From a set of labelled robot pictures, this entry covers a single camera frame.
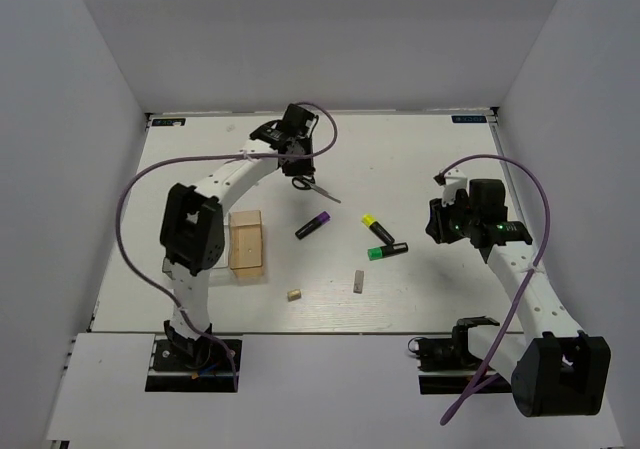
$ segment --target white table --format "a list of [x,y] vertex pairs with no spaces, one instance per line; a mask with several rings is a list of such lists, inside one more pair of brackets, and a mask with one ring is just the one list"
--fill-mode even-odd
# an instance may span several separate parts
[[[237,151],[249,133],[273,114],[189,117],[184,126],[150,127],[140,168],[171,157]],[[209,311],[218,333],[436,333],[466,316],[502,320],[509,300],[479,253],[466,241],[436,245],[424,232],[429,200],[440,197],[437,171],[459,157],[496,153],[487,124],[453,124],[446,115],[338,115],[335,148],[316,159],[318,184],[342,199],[336,204],[298,191],[275,173],[232,208],[260,209],[265,229],[266,275],[239,284],[228,269],[212,277]],[[314,145],[328,142],[321,119]],[[130,197],[125,244],[144,272],[166,287],[158,242],[169,188],[210,174],[221,163],[188,163],[144,178]],[[503,178],[495,161],[463,166],[471,178]],[[510,207],[511,218],[516,218]],[[321,211],[332,220],[298,241],[294,232]],[[378,239],[360,222],[372,213],[409,253],[370,262]],[[364,293],[353,294],[356,269],[365,271]],[[287,302],[286,293],[302,290]],[[117,250],[102,283],[93,324],[102,332],[162,332],[171,302],[138,280]],[[512,330],[521,330],[514,321]]]

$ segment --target purple cable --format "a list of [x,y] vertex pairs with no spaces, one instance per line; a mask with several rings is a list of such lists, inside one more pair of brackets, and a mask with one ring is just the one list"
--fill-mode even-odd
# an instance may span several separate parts
[[522,171],[524,171],[527,174],[527,176],[531,178],[533,183],[536,185],[538,192],[540,193],[540,197],[542,197],[542,204],[544,205],[544,216],[545,216],[544,234],[542,236],[542,242],[540,243],[540,248],[538,249],[538,253],[533,258],[533,261],[531,263],[532,268],[527,271],[527,273],[524,276],[524,279],[522,280],[522,283],[520,284],[520,287],[518,287],[518,290],[516,291],[516,294],[513,297],[513,301],[511,302],[511,307],[509,308],[507,317],[505,317],[504,322],[500,327],[500,330],[498,331],[498,335],[493,341],[493,344],[491,344],[491,347],[487,351],[486,357],[480,363],[480,366],[478,367],[478,370],[476,371],[476,373],[473,375],[473,378],[471,378],[471,381],[469,381],[469,383],[467,384],[467,387],[464,388],[464,391],[462,391],[462,394],[460,394],[460,397],[458,397],[458,399],[449,407],[449,409],[447,409],[447,412],[445,412],[444,415],[442,416],[442,419],[440,419],[441,426],[446,425],[453,418],[453,416],[456,415],[456,413],[458,412],[458,409],[462,407],[462,404],[464,403],[465,400],[467,400],[469,396],[472,396],[483,387],[497,380],[497,378],[499,377],[496,374],[495,376],[492,376],[486,381],[484,381],[482,384],[477,385],[478,381],[485,374],[487,368],[489,367],[489,363],[491,362],[491,359],[493,358],[494,354],[498,350],[498,346],[500,345],[500,343],[502,342],[502,339],[507,333],[507,329],[509,328],[511,321],[513,320],[513,317],[516,314],[516,310],[518,309],[518,304],[520,304],[520,299],[522,299],[522,295],[524,294],[525,289],[529,285],[529,281],[531,281],[531,278],[535,273],[535,268],[538,267],[538,264],[542,259],[542,255],[544,254],[544,251],[547,248],[547,243],[549,242],[549,232],[551,230],[551,210],[549,208],[549,200],[547,199],[547,194],[544,192],[544,189],[542,188],[542,184],[540,184],[540,181],[538,180],[538,178],[529,169],[527,169],[525,166],[520,164],[518,161],[509,159],[508,157],[504,157],[504,156],[496,156],[494,154],[477,154],[475,156],[463,157],[462,159],[454,162],[453,164],[450,164],[445,169],[440,171],[440,174],[444,175],[445,173],[450,171],[453,167],[458,166],[463,162],[471,161],[473,159],[496,159],[498,161],[508,162],[509,164],[513,164],[514,166],[522,169]]
[[[331,142],[329,144],[327,144],[324,148],[320,149],[317,152],[314,152],[312,154],[287,155],[286,158],[287,159],[311,159],[313,157],[324,154],[335,145],[338,139],[338,125],[336,124],[336,121],[333,119],[331,114],[329,114],[326,110],[324,110],[322,107],[318,106],[317,104],[314,104],[312,102],[297,102],[296,104],[300,106],[313,107],[318,111],[320,111],[322,114],[324,114],[327,117],[327,119],[329,119],[329,122],[333,127],[333,138],[331,139]],[[267,159],[267,158],[276,159],[276,158],[282,158],[282,157],[283,157],[282,154],[267,154],[267,153],[251,154],[251,159]],[[125,204],[125,201],[127,200],[127,196],[129,195],[129,192],[131,192],[131,189],[136,184],[136,182],[138,182],[140,179],[142,179],[144,176],[146,176],[150,172],[155,171],[156,169],[159,169],[164,166],[169,166],[172,164],[179,164],[182,162],[219,161],[219,160],[228,160],[228,159],[241,160],[244,158],[245,158],[244,154],[238,153],[238,154],[223,154],[223,155],[216,155],[216,156],[176,157],[174,159],[167,159],[165,161],[157,162],[147,167],[146,169],[143,169],[142,171],[140,171],[127,183],[125,188],[122,190],[122,193],[118,198],[118,204],[116,205],[116,243],[118,245],[120,255],[122,256],[122,259],[124,260],[125,264],[129,267],[129,269],[131,269],[131,271],[136,276],[138,276],[140,279],[142,279],[144,282],[146,282],[150,286],[158,289],[160,292],[162,292],[165,296],[167,296],[169,299],[173,301],[173,303],[178,307],[178,309],[182,313],[182,318],[184,319],[184,322],[187,324],[187,326],[189,326],[189,329],[191,329],[196,334],[199,334],[200,336],[205,337],[206,339],[209,339],[211,342],[219,345],[224,349],[225,354],[227,355],[227,359],[229,359],[229,362],[231,363],[231,372],[233,373],[233,388],[234,388],[234,391],[236,392],[238,391],[238,374],[236,372],[236,364],[233,361],[233,355],[231,354],[229,347],[227,347],[227,345],[217,337],[211,334],[207,334],[206,332],[196,328],[191,322],[191,319],[189,318],[187,312],[183,310],[182,302],[180,302],[180,299],[178,299],[175,296],[175,294],[173,294],[171,291],[165,289],[162,286],[162,284],[154,281],[145,273],[143,273],[133,263],[133,261],[129,257],[129,254],[124,248],[124,243],[122,242],[122,213],[124,211],[124,204]]]

